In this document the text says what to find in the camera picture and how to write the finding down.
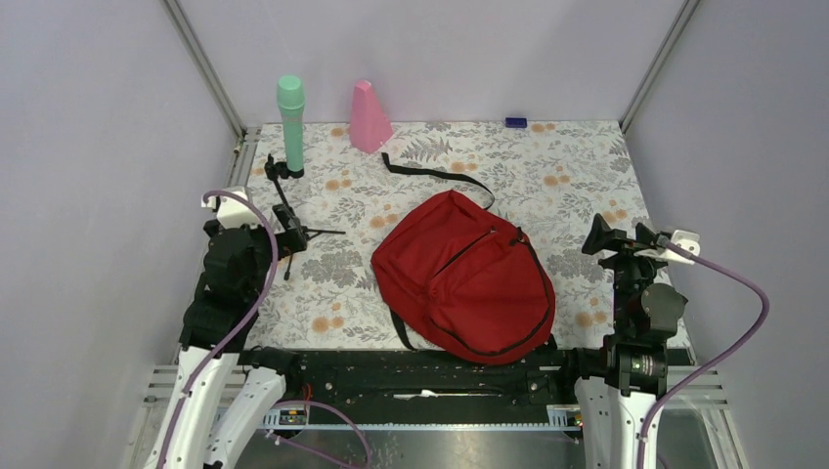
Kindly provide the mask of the red backpack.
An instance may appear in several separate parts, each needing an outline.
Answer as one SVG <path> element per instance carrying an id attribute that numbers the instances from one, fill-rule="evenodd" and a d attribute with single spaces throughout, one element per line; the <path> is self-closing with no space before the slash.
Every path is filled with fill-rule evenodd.
<path id="1" fill-rule="evenodd" d="M 530 238 L 460 192 L 411 211 L 371 267 L 407 349 L 414 331 L 466 361 L 508 364 L 554 341 L 555 292 Z"/>

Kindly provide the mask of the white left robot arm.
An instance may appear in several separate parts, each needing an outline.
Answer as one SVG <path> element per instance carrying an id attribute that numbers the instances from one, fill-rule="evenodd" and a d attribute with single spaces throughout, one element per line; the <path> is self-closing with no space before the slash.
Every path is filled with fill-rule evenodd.
<path id="1" fill-rule="evenodd" d="M 204 225 L 207 250 L 148 468 L 234 468 L 270 408 L 302 392 L 295 354 L 245 346 L 278 262 L 308 244 L 291 208 L 273 212 L 279 233 L 249 203 L 223 199 Z"/>

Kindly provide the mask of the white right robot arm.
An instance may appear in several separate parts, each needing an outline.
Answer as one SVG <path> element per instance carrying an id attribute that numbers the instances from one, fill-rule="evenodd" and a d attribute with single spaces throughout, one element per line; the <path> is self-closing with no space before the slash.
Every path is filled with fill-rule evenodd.
<path id="1" fill-rule="evenodd" d="M 586 254 L 607 251 L 613 274 L 613 330 L 598 349 L 545 344 L 505 365 L 463 362 L 445 352 L 309 352 L 287 373 L 287 396 L 329 405 L 363 425 L 529 424 L 544 406 L 574 405 L 589 468 L 653 468 L 671 395 L 668 340 L 686 304 L 655 276 L 666 234 L 638 225 L 634 236 L 593 219 Z"/>

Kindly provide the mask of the floral table mat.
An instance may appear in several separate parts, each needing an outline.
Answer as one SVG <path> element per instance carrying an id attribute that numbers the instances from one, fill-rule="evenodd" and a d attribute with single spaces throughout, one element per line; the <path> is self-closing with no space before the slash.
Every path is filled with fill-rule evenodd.
<path id="1" fill-rule="evenodd" d="M 614 121 L 397 123 L 384 151 L 393 163 L 472 177 L 473 183 L 389 173 L 379 153 L 354 148 L 344 123 L 304 128 L 305 174 L 274 186 L 268 156 L 283 129 L 260 132 L 247 185 L 264 212 L 286 199 L 321 235 L 280 272 L 248 334 L 249 347 L 398 350 L 370 258 L 402 218 L 430 196 L 456 190 L 530 236 L 556 292 L 553 334 L 562 349 L 596 348 L 612 330 L 612 280 L 581 252 L 592 218 L 632 231 L 648 221 L 624 137 Z"/>

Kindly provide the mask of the pink cone block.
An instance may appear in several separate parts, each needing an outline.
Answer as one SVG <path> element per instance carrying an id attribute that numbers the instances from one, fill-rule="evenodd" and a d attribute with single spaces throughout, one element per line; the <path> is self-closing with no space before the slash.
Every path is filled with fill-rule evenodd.
<path id="1" fill-rule="evenodd" d="M 351 145 L 365 153 L 378 151 L 394 135 L 379 96 L 368 80 L 360 80 L 354 86 L 349 130 Z"/>

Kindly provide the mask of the green toy microphone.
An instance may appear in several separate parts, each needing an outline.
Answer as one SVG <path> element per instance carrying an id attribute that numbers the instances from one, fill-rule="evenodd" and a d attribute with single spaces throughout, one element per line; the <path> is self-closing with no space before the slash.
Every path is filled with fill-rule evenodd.
<path id="1" fill-rule="evenodd" d="M 305 92 L 296 75 L 283 75 L 277 82 L 277 104 L 282 118 L 284 154 L 288 175 L 304 175 L 303 113 Z"/>

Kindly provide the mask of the small blue block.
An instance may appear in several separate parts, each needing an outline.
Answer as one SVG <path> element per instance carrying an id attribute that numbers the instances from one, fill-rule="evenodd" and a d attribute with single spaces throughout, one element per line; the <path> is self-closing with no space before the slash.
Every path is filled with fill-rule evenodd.
<path id="1" fill-rule="evenodd" d="M 527 128 L 528 120 L 524 117 L 506 117 L 504 126 L 507 128 Z"/>

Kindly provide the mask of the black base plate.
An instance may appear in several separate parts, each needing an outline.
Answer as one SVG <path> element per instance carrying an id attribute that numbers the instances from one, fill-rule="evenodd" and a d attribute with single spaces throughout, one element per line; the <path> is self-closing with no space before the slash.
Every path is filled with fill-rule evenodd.
<path id="1" fill-rule="evenodd" d="M 286 400 L 307 397 L 328 406 L 306 408 L 311 426 L 340 426 L 349 417 L 366 429 L 545 425 L 550 406 L 575 403 L 577 379 L 606 373 L 598 352 L 552 345 L 507 365 L 464 362 L 434 351 L 256 347 L 240 357 L 248 370 L 267 364 L 285 373 Z"/>

